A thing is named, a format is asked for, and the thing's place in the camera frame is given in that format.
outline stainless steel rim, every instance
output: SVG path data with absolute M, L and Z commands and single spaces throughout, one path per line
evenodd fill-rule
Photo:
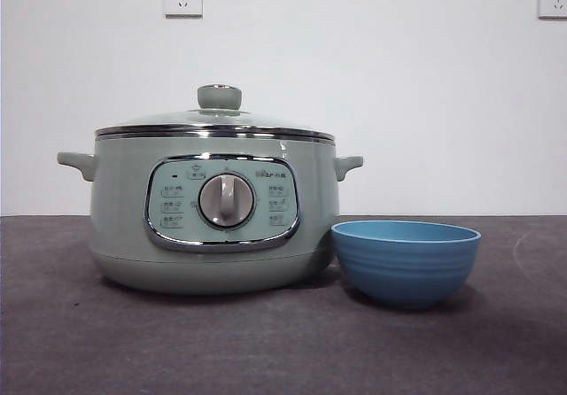
M 115 136 L 114 138 L 134 138 L 159 134 L 159 136 L 182 136 L 182 134 L 197 134 L 194 136 L 240 136 L 242 134 L 258 136 L 294 136 L 300 138 L 317 138 L 335 141 L 335 137 L 324 132 L 309 131 L 306 129 L 273 128 L 273 127 L 246 127 L 238 125 L 132 125 L 123 127 L 109 127 L 97 130 L 98 139 L 102 136 Z
M 155 137 L 190 137 L 190 138 L 253 138 L 260 140 L 293 140 L 293 141 L 304 141 L 308 143 L 326 143 L 335 145 L 335 139 L 333 136 L 326 134 L 327 137 L 321 136 L 309 136 L 309 135 L 298 135 L 297 133 L 277 133 L 277 132 L 259 132 L 257 128 L 254 131 L 246 130 L 207 130 L 200 128 L 199 130 L 169 130 L 169 131 L 157 131 L 157 130 L 145 130 L 139 132 L 101 132 L 109 128 L 99 129 L 97 131 L 97 141 L 101 140 L 113 140 L 120 138 L 155 138 Z M 305 131 L 310 134 L 322 134 L 314 133 L 311 131 Z

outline button label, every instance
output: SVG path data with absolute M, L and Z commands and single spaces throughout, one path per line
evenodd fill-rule
M 270 185 L 268 190 L 271 198 L 284 198 L 287 196 L 288 191 L 284 185 Z
M 183 186 L 182 185 L 167 185 L 161 191 L 161 196 L 164 198 L 182 198 Z
M 182 216 L 164 216 L 161 219 L 162 228 L 183 228 Z
M 201 167 L 195 165 L 192 169 L 187 171 L 187 178 L 189 178 L 190 180 L 204 180 L 206 178 L 206 173 L 205 171 L 200 171 L 200 168 Z
M 289 220 L 287 218 L 287 216 L 283 215 L 283 214 L 278 214 L 278 215 L 269 215 L 269 225 L 274 227 L 274 226 L 283 226 L 283 225 L 288 225 L 289 224 Z
M 161 212 L 163 213 L 183 213 L 183 201 L 175 200 L 164 202 L 161 204 Z
M 285 198 L 274 198 L 269 201 L 270 212 L 284 212 L 287 211 L 288 202 Z

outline mint green pot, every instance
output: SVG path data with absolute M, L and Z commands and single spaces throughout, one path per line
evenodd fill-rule
M 92 182 L 89 247 L 103 274 L 141 290 L 216 294 L 283 286 L 326 268 L 337 182 L 362 157 L 336 158 L 328 134 L 240 112 L 233 87 L 205 86 L 198 97 L 195 111 L 99 129 L 94 155 L 59 153 L 60 164 Z M 219 174 L 248 186 L 247 214 L 224 179 L 204 199 Z M 164 197 L 173 187 L 184 197 Z M 271 197 L 278 187 L 286 197 Z M 245 217 L 220 227 L 205 213 L 209 204 L 225 218 Z

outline table surface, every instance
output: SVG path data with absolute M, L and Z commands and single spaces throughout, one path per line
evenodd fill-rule
M 131 290 L 91 262 L 88 217 L 2 218 L 2 393 L 566 394 L 567 217 L 426 219 L 483 240 L 459 292 L 404 312 L 336 262 L 245 295 Z

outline blue bowl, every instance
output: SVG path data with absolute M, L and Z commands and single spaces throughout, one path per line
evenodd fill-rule
M 420 221 L 349 221 L 331 232 L 346 278 L 372 298 L 408 309 L 455 293 L 480 241 L 474 229 Z

